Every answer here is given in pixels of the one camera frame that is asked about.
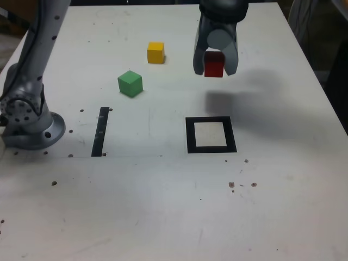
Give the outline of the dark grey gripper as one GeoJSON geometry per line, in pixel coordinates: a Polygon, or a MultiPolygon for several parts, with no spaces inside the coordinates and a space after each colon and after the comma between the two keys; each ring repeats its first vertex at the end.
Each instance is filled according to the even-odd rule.
{"type": "Polygon", "coordinates": [[[197,75],[204,73],[204,54],[208,47],[219,50],[225,56],[224,70],[228,76],[236,73],[239,62],[236,23],[216,22],[201,15],[193,56],[193,68],[197,75]]]}

